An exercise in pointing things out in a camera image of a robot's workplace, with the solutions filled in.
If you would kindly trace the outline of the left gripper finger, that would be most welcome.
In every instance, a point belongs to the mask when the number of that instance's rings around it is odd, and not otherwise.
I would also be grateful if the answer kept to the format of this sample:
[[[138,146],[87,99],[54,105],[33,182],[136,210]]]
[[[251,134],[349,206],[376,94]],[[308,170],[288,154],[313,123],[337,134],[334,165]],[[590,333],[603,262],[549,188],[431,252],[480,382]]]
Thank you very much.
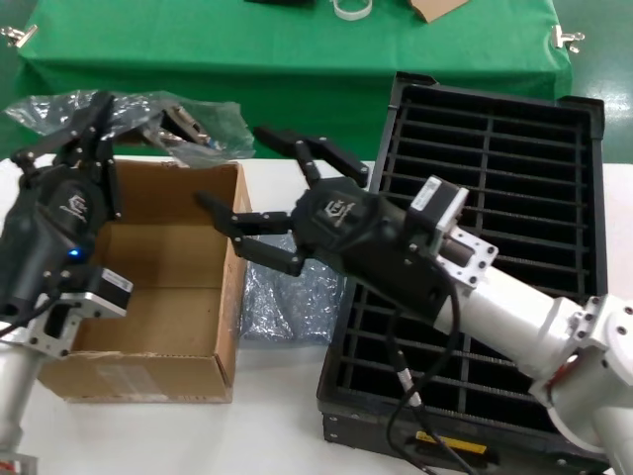
[[[115,97],[111,93],[97,93],[95,98],[100,106],[95,122],[97,144],[95,145],[95,166],[98,184],[103,193],[107,218],[116,221],[122,216],[122,203],[117,176],[117,166],[114,160],[113,133],[111,118]]]
[[[35,160],[40,156],[77,145],[87,150],[90,143],[96,143],[107,129],[107,93],[97,92],[89,104],[73,113],[61,130],[42,137],[38,142],[14,151],[10,160],[23,171],[35,168]]]

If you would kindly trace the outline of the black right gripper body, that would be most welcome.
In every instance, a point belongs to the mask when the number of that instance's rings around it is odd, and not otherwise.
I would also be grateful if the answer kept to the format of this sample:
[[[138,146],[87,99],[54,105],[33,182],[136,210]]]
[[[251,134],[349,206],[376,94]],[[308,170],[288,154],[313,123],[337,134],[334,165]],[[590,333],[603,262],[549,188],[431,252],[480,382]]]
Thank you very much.
[[[406,212],[350,178],[322,179],[291,212],[299,249],[432,327],[449,297],[446,273]]]

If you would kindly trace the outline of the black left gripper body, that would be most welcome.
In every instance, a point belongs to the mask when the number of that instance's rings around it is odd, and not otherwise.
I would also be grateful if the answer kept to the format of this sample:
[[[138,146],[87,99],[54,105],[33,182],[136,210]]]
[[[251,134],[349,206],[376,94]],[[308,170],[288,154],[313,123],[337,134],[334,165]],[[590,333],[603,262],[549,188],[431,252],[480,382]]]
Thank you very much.
[[[87,260],[112,219],[112,192],[96,171],[46,166],[19,180],[1,234],[1,315],[24,317],[62,271]]]

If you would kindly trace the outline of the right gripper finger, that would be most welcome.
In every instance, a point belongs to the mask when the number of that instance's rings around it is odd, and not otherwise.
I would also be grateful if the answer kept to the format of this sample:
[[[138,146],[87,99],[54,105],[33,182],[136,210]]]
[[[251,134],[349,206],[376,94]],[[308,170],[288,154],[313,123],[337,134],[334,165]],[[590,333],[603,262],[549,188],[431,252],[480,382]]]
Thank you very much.
[[[300,248],[291,252],[256,239],[287,235],[293,229],[287,213],[237,213],[206,191],[197,191],[196,201],[211,214],[214,228],[231,241],[237,256],[287,275],[301,274],[306,254]]]
[[[336,145],[328,137],[310,136],[291,130],[255,127],[254,137],[282,156],[297,161],[310,188],[321,181],[316,161],[324,160],[336,171],[364,188],[369,182],[369,168],[353,153]]]

